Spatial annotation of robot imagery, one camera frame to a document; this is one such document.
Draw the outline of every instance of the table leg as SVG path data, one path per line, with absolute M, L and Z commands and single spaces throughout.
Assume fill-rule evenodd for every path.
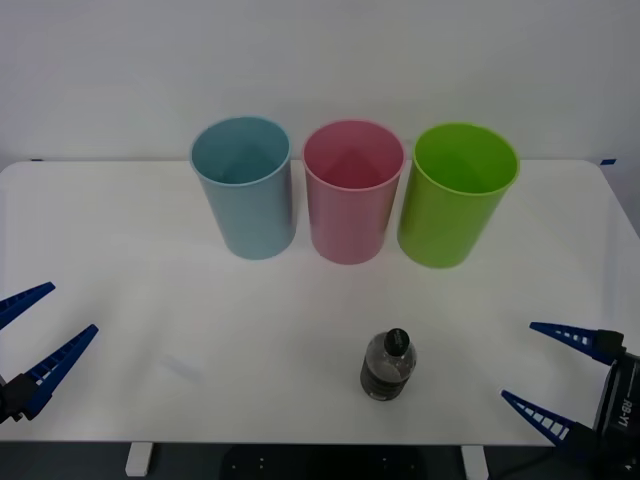
M 147 476 L 152 451 L 153 443 L 151 442 L 134 442 L 131 444 L 127 466 L 125 467 L 128 477 Z
M 463 445 L 462 461 L 468 480 L 487 480 L 489 470 L 484 456 L 484 448 L 481 445 Z

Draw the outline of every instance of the cup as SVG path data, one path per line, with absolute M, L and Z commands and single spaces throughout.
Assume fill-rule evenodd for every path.
M 519 170 L 511 146 L 486 128 L 451 123 L 426 131 L 413 151 L 400 247 L 429 267 L 458 265 Z
M 194 142 L 191 166 L 239 257 L 269 258 L 293 240 L 290 156 L 285 131 L 261 117 L 223 120 Z
M 404 164 L 400 140 L 375 123 L 343 120 L 309 137 L 303 161 L 318 253 L 344 265 L 375 257 Z

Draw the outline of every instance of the bottle cap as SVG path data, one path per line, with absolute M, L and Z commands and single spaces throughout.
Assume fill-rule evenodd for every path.
M 392 328 L 384 337 L 384 349 L 392 357 L 404 355 L 409 344 L 409 334 L 401 328 Z

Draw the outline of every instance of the pink cup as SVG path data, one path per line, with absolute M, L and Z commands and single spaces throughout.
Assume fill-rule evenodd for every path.
M 404 165 L 400 140 L 375 123 L 343 120 L 316 130 L 302 155 L 318 253 L 344 265 L 375 257 Z

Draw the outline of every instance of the bottle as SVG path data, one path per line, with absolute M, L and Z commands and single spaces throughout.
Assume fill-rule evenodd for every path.
M 379 333 L 369 342 L 364 356 L 362 388 L 375 400 L 393 400 L 409 380 L 416 361 L 416 350 L 407 332 L 394 328 Z

